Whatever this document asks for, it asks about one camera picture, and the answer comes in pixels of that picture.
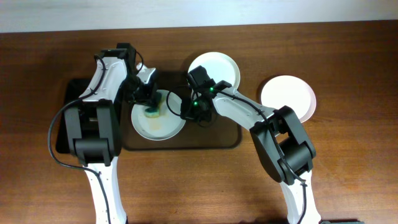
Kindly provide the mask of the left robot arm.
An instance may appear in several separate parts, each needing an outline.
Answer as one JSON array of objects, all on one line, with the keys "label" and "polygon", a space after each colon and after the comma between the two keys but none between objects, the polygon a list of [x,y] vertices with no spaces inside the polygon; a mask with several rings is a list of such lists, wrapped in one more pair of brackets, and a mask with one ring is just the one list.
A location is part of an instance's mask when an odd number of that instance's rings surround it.
[{"label": "left robot arm", "polygon": [[121,107],[155,107],[160,101],[156,71],[137,63],[141,57],[130,43],[102,50],[95,55],[96,71],[88,86],[63,109],[67,145],[88,177],[97,223],[128,222],[117,175]]}]

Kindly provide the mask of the pinkish white plate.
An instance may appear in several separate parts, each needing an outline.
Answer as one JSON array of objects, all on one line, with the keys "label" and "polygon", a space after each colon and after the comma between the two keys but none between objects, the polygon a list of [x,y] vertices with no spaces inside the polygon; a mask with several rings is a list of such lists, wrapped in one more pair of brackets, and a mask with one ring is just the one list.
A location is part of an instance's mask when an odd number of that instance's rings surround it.
[{"label": "pinkish white plate", "polygon": [[310,85],[291,75],[271,78],[261,88],[259,99],[262,105],[269,108],[292,108],[301,123],[309,120],[317,107],[315,92]]}]

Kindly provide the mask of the pale blue plate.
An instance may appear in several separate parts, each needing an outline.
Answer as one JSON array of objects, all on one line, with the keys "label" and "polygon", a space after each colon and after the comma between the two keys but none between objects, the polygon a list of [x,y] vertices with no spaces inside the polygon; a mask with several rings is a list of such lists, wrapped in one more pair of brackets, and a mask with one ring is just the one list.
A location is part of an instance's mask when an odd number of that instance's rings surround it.
[{"label": "pale blue plate", "polygon": [[157,90],[162,95],[158,117],[149,117],[145,112],[148,106],[134,105],[131,111],[131,121],[134,129],[144,138],[151,141],[163,141],[178,134],[185,126],[185,120],[180,117],[182,100],[175,93],[169,95],[168,90]]}]

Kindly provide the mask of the large brown tray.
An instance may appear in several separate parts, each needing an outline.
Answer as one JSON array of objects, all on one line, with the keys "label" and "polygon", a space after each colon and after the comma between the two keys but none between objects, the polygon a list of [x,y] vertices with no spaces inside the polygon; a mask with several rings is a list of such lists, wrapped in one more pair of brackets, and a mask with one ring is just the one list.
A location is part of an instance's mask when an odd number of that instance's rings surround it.
[{"label": "large brown tray", "polygon": [[[168,90],[180,99],[188,98],[190,90],[185,72],[160,72],[158,90]],[[123,147],[128,151],[155,151],[177,149],[232,149],[242,140],[241,127],[228,118],[212,115],[209,123],[186,121],[182,130],[170,139],[151,141],[142,137],[133,127],[131,111],[134,105],[124,102],[121,109],[121,134]]]}]

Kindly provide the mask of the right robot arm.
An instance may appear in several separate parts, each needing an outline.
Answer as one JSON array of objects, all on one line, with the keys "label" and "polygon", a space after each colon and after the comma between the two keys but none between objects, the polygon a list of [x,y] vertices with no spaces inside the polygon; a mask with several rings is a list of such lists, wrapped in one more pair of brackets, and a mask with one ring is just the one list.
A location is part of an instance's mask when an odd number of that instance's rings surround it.
[{"label": "right robot arm", "polygon": [[202,66],[186,79],[192,93],[182,103],[181,118],[209,121],[217,114],[248,130],[263,169],[280,184],[289,223],[321,223],[312,190],[316,151],[293,109],[256,103],[232,84],[215,82]]}]

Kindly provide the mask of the dark object at table edge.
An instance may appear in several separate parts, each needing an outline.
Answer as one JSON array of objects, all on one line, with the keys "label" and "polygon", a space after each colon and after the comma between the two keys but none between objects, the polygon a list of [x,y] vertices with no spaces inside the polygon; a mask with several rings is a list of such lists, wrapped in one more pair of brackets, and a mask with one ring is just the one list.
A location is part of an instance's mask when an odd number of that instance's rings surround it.
[{"label": "dark object at table edge", "polygon": [[322,220],[319,224],[365,224],[359,220]]}]

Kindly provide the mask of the cream white plate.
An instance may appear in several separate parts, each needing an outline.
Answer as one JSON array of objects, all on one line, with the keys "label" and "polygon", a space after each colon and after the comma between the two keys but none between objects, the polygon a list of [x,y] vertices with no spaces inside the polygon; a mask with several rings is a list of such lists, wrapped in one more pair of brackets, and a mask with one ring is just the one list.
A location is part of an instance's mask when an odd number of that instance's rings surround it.
[{"label": "cream white plate", "polygon": [[201,54],[190,64],[188,71],[202,66],[206,69],[208,76],[216,83],[224,80],[233,87],[238,88],[241,74],[237,63],[228,55],[221,52],[207,52]]}]

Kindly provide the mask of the green yellow sponge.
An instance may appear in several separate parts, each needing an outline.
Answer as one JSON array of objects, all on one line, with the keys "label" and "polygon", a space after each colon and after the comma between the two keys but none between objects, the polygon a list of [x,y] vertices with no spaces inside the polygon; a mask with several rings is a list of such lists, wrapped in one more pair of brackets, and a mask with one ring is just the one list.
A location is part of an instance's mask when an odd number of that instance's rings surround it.
[{"label": "green yellow sponge", "polygon": [[147,118],[158,118],[160,116],[160,104],[162,94],[156,93],[148,108],[144,110],[144,116]]}]

